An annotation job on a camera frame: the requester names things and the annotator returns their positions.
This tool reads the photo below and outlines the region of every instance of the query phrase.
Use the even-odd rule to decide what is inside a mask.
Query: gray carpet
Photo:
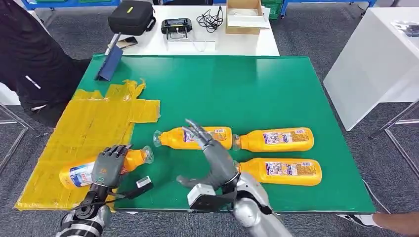
[[[103,52],[112,33],[106,17],[112,8],[56,9],[41,12],[51,35],[75,58],[88,58]],[[281,55],[309,56],[323,79],[359,23],[361,10],[344,3],[290,4],[287,16],[272,21],[272,29]],[[363,178],[391,212],[418,211],[419,182],[408,165],[382,134],[368,139],[376,128],[407,106],[406,103],[380,104],[351,132],[342,129]],[[19,107],[11,107],[29,120]],[[38,130],[51,132],[31,122]],[[16,125],[2,126],[0,156],[2,157],[19,133]],[[398,126],[392,129],[412,157],[418,157],[419,129]],[[12,209],[37,163],[48,136],[25,135],[7,168],[1,175],[0,233],[2,236],[52,236],[64,212],[24,211]],[[286,226],[296,237],[367,237],[399,236],[379,228],[366,229],[331,214],[283,214]],[[230,214],[148,213],[136,215],[115,213],[104,236],[246,236]]]

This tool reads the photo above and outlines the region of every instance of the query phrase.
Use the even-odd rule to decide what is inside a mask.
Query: gray robotic finger
[[[182,127],[182,130],[192,134],[194,141],[198,143],[202,150],[205,148],[205,144],[208,142],[208,140],[197,133],[194,128]]]
[[[190,119],[185,119],[185,121],[192,127],[194,128],[194,130],[196,131],[196,133],[198,133],[200,135],[200,137],[204,138],[205,140],[211,140],[212,137],[211,135],[208,134],[207,131],[205,131],[205,129],[203,129],[201,126],[199,126],[197,123],[195,123],[194,121],[190,120]]]

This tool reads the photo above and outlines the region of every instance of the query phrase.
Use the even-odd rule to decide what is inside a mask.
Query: green tabletop
[[[95,55],[79,88],[99,89],[109,82],[95,81],[103,55]],[[152,147],[154,163],[127,174],[119,191],[149,175],[154,188],[133,199],[115,203],[117,210],[187,210],[189,190],[177,175],[203,177],[209,165],[202,151],[154,147],[153,133],[186,125],[189,118],[202,126],[228,126],[243,135],[257,129],[309,127],[314,147],[307,152],[252,153],[233,151],[237,161],[251,158],[310,158],[323,171],[313,187],[263,184],[277,212],[374,212],[375,208],[340,128],[307,57],[249,56],[124,56],[111,83],[145,79],[142,99],[161,100],[157,123],[134,127],[135,149]]]

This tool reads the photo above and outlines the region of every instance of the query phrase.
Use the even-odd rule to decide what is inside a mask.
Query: black bag
[[[153,6],[147,1],[122,1],[108,17],[109,27],[115,34],[140,36],[156,23],[153,11]]]

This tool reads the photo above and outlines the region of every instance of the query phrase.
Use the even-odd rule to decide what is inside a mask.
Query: orange bottle
[[[149,146],[141,150],[129,150],[125,156],[121,174],[131,172],[140,165],[151,164],[154,160],[153,152]],[[73,189],[93,183],[91,173],[96,157],[64,166],[60,171],[60,181],[67,189]]]
[[[313,159],[253,158],[239,163],[238,170],[261,183],[314,186],[322,181],[320,164]]]
[[[297,152],[308,151],[314,145],[310,128],[280,128],[255,130],[247,135],[233,135],[233,149],[251,152]]]
[[[232,146],[232,132],[229,127],[203,127],[211,136],[219,141],[225,149]],[[179,150],[200,150],[198,143],[193,140],[191,134],[182,130],[181,127],[174,128],[167,132],[155,131],[153,142],[156,147],[161,145],[169,146]]]

